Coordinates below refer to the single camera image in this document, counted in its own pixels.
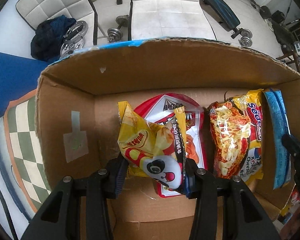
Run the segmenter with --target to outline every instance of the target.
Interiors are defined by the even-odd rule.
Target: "blue package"
[[[274,146],[276,155],[276,168],[273,189],[282,187],[291,178],[291,160],[287,149],[282,145],[281,137],[290,134],[289,124],[280,90],[264,92],[270,109]]]

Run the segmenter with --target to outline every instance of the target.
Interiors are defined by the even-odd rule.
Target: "screw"
[[[98,170],[99,175],[106,175],[108,171],[106,169],[100,169]]]
[[[71,181],[71,177],[70,176],[63,177],[63,182],[68,183],[70,181]]]
[[[199,175],[203,175],[203,174],[205,174],[207,171],[204,169],[204,168],[198,168],[197,169],[197,173],[199,174]]]
[[[232,177],[232,179],[233,179],[233,181],[235,181],[235,182],[240,182],[240,181],[241,181],[241,178],[240,178],[239,176],[237,176],[237,175],[234,175],[234,176]]]

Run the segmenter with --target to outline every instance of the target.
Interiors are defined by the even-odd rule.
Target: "panda cartoon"
[[[182,164],[170,155],[144,158],[142,170],[151,178],[160,181],[171,189],[177,189],[182,182]]]

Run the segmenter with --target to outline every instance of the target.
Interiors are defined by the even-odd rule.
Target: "green and white checkered fabric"
[[[39,140],[34,127],[35,97],[8,111],[10,140],[17,169],[34,204],[39,209],[51,193],[44,173]]]

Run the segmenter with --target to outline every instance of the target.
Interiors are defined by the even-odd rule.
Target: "red and white snack bag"
[[[148,122],[165,124],[173,116],[175,108],[184,106],[186,114],[186,157],[193,159],[199,168],[207,169],[207,159],[200,129],[203,125],[203,108],[192,98],[175,93],[161,94],[151,98],[134,109]],[[168,187],[158,183],[160,197],[180,195]]]

